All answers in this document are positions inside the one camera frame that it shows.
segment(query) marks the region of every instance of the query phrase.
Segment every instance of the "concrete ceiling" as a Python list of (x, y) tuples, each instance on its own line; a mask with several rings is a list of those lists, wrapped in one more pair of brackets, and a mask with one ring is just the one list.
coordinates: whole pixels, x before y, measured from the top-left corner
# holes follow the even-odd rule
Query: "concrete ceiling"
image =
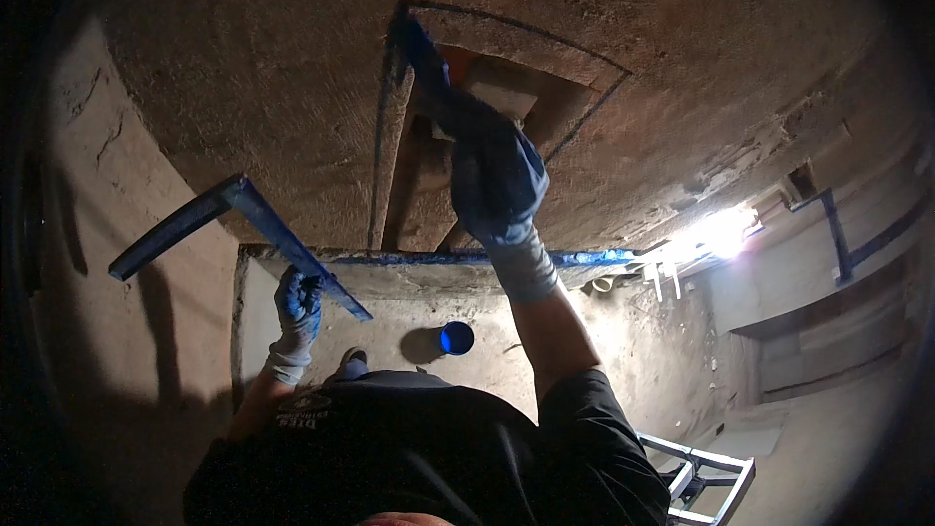
[[(450, 229), (443, 180), (435, 202), (389, 208), (413, 170), (396, 164), (410, 83), (380, 99), (400, 0), (99, 1), (123, 81), (196, 192), (244, 171), (309, 245), (386, 247), (388, 215), (427, 224), (403, 249)], [(555, 249), (646, 246), (777, 181), (824, 146), (841, 103), (823, 97), (885, 29), (877, 0), (423, 1), (439, 42), (583, 90), (575, 114), (530, 128), (550, 157), (537, 221)]]

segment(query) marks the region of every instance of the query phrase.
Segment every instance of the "metal bracket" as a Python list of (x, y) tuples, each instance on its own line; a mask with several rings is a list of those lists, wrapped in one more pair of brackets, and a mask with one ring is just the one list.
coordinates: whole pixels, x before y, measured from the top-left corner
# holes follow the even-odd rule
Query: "metal bracket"
[(126, 280), (186, 236), (231, 209), (240, 210), (253, 227), (259, 229), (276, 250), (290, 263), (295, 264), (300, 272), (308, 276), (321, 276), (324, 291), (350, 311), (357, 320), (373, 319), (368, 310), (311, 255), (309, 249), (285, 225), (282, 218), (243, 173), (218, 183), (143, 234), (111, 263), (111, 276), (120, 281)]
[[(716, 453), (709, 453), (708, 451), (685, 447), (684, 445), (672, 443), (672, 441), (660, 439), (643, 432), (637, 432), (637, 437), (639, 438), (639, 442), (648, 449), (662, 451), (663, 453), (672, 455), (672, 457), (679, 457), (685, 460), (682, 469), (679, 473), (676, 473), (675, 477), (672, 479), (672, 483), (669, 485), (671, 504), (684, 497), (685, 488), (688, 487), (692, 479), (700, 481), (700, 490), (692, 494), (691, 500), (686, 503), (685, 507), (669, 508), (669, 517), (672, 521), (679, 524), (693, 524), (694, 526), (716, 526), (728, 523), (730, 517), (734, 515), (734, 512), (737, 511), (737, 507), (741, 504), (741, 500), (743, 500), (743, 496), (746, 495), (747, 489), (750, 488), (750, 484), (753, 483), (756, 475), (754, 458), (751, 457), (746, 461), (734, 459), (727, 455), (718, 455)], [(698, 475), (697, 470), (703, 465), (722, 471), (728, 471), (731, 474)], [(689, 510), (691, 504), (701, 496), (701, 493), (707, 486), (730, 487), (728, 498), (724, 500), (724, 504), (721, 505), (721, 508), (717, 511), (715, 516), (704, 516), (703, 514), (698, 514)]]

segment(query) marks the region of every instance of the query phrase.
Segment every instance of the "light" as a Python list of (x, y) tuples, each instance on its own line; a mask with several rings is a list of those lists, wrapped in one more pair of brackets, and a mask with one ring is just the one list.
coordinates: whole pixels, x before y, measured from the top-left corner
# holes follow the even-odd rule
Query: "light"
[(702, 219), (679, 237), (694, 243), (698, 250), (730, 259), (741, 253), (748, 230), (756, 225), (754, 210), (734, 207)]

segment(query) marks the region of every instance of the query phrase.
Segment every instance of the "pvc pipe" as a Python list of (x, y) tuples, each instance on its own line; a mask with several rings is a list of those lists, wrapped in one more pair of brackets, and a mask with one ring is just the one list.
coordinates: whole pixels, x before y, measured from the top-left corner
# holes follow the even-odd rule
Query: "pvc pipe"
[(594, 287), (594, 290), (597, 292), (610, 292), (614, 288), (614, 279), (616, 275), (607, 275), (595, 278), (591, 281), (591, 286)]

